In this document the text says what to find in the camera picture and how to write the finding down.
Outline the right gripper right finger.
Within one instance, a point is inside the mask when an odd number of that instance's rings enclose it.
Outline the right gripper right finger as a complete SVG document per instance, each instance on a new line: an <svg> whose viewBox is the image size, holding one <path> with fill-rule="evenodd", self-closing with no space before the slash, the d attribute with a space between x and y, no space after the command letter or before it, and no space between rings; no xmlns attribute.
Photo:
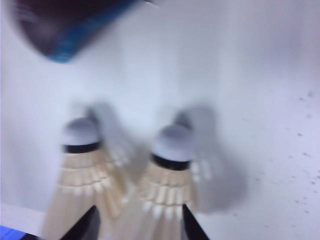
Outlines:
<svg viewBox="0 0 320 240"><path fill-rule="evenodd" d="M181 239L209 240L209 237L186 204L182 205Z"/></svg>

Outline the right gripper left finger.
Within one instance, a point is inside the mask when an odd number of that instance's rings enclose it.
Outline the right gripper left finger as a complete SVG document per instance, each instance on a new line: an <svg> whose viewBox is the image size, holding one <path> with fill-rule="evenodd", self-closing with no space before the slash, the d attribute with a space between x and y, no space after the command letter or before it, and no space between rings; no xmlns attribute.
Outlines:
<svg viewBox="0 0 320 240"><path fill-rule="evenodd" d="M100 231L100 212L93 205L61 238L61 240L97 240Z"/></svg>

